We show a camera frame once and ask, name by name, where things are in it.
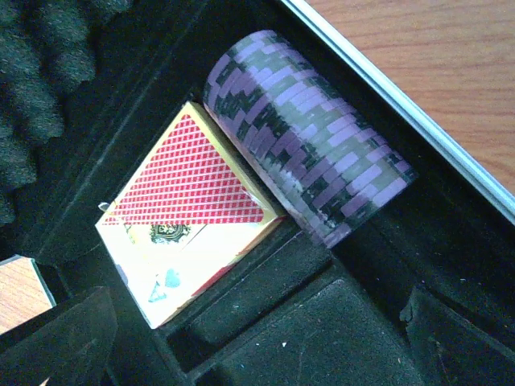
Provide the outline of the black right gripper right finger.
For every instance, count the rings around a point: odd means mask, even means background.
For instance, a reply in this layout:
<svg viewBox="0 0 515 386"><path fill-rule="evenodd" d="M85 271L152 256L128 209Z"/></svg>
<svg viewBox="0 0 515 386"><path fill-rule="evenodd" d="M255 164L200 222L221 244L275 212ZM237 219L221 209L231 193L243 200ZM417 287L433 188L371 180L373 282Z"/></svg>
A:
<svg viewBox="0 0 515 386"><path fill-rule="evenodd" d="M513 385L514 327L476 314L423 285L400 319L427 385Z"/></svg>

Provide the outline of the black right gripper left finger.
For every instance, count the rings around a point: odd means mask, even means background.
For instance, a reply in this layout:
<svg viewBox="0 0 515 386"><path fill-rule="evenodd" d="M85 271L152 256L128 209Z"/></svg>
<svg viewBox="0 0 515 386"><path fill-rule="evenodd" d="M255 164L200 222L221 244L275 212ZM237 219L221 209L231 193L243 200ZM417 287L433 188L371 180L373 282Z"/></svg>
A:
<svg viewBox="0 0 515 386"><path fill-rule="evenodd" d="M99 385L117 333L97 286L1 334L2 385Z"/></svg>

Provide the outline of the playing card deck box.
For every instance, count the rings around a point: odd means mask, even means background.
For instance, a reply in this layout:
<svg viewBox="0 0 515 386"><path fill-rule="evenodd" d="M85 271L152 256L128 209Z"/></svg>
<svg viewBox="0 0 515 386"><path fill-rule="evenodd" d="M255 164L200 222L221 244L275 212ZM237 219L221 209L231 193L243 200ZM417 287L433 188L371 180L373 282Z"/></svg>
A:
<svg viewBox="0 0 515 386"><path fill-rule="evenodd" d="M284 220L204 108L185 103L97 231L151 328L170 321Z"/></svg>

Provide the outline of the purple poker chip stack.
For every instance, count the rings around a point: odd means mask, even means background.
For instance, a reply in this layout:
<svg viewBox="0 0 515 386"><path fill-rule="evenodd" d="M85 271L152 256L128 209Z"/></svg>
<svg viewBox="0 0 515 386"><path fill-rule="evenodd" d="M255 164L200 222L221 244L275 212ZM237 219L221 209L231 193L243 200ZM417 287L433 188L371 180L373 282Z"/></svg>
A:
<svg viewBox="0 0 515 386"><path fill-rule="evenodd" d="M278 33L216 62L203 102L281 205L333 247L403 192L414 168Z"/></svg>

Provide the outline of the aluminium poker case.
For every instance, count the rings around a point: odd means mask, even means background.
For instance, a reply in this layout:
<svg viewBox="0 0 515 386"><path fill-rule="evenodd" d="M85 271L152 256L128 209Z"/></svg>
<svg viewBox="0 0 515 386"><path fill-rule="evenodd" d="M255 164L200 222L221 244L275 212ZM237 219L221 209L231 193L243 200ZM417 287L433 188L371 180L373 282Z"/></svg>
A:
<svg viewBox="0 0 515 386"><path fill-rule="evenodd" d="M218 59L286 39L416 171L333 247L281 205L204 106ZM96 228L187 102L201 105L284 220L151 328ZM4 1L1 258L31 257L57 305L109 289L100 384L427 385L400 319L423 285L514 327L514 198L302 1Z"/></svg>

